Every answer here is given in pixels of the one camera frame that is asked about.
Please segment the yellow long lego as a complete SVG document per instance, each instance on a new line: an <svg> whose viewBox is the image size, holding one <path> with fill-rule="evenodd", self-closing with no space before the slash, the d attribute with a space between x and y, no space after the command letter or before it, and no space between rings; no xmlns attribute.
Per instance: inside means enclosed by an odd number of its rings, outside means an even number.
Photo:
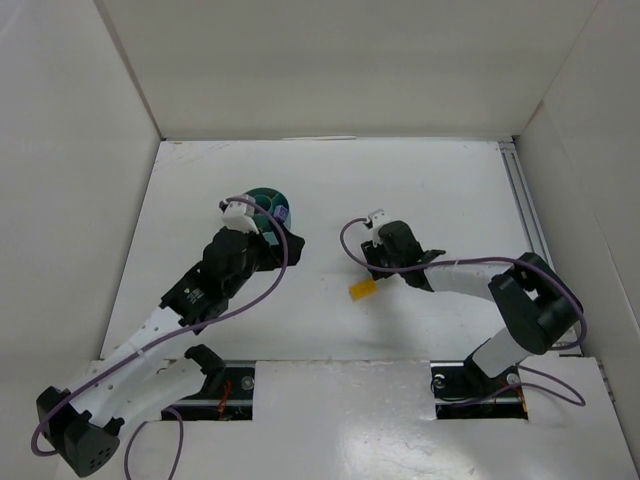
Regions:
<svg viewBox="0 0 640 480"><path fill-rule="evenodd" d="M353 301L362 300L377 292L377 285L373 279L367 279L349 287L349 295Z"/></svg>

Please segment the purple square lego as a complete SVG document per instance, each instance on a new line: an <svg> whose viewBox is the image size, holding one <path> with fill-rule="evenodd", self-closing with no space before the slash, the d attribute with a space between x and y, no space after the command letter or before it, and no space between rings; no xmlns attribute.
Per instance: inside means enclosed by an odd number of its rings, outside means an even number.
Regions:
<svg viewBox="0 0 640 480"><path fill-rule="evenodd" d="M273 217L282 222L285 223L289 217L289 210L287 207L285 207L284 205L277 205L273 211Z"/></svg>

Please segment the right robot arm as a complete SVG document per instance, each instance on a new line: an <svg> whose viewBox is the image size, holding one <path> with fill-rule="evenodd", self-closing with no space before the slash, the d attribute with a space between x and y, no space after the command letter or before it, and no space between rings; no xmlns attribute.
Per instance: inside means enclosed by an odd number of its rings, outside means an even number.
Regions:
<svg viewBox="0 0 640 480"><path fill-rule="evenodd" d="M458 293L490 301L504 327L465 360L473 379L501 376L530 356L542 355L573 327L584 323L580 301L537 254L517 259L448 259L439 249L425 250L410 226L382 210L364 225L371 239L361 244L363 264L377 281L400 276L415 289Z"/></svg>

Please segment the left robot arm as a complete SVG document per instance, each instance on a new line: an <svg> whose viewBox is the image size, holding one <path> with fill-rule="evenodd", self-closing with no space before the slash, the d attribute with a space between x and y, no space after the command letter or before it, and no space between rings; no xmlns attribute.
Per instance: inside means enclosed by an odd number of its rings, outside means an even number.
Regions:
<svg viewBox="0 0 640 480"><path fill-rule="evenodd" d="M223 227L128 340L92 372L37 397L35 437L78 477L95 474L123 433L220 379L225 363L199 342L200 333L231 317L230 300L253 274L296 265L304 246L284 225L270 233Z"/></svg>

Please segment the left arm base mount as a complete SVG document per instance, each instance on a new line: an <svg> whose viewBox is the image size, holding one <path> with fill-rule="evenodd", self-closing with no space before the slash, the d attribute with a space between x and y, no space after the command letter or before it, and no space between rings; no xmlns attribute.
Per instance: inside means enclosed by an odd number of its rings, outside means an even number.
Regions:
<svg viewBox="0 0 640 480"><path fill-rule="evenodd" d="M226 362L205 345L189 348L185 357L198 365L204 379L194 394L171 405L184 421L250 421L253 417L256 363Z"/></svg>

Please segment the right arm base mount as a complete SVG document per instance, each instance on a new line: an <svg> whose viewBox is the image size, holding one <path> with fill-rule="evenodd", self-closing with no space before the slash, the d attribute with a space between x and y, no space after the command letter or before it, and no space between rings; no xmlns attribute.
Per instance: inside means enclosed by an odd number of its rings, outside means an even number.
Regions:
<svg viewBox="0 0 640 480"><path fill-rule="evenodd" d="M437 420L527 420L518 368L511 364L495 377L487 376L470 358L430 364L430 390Z"/></svg>

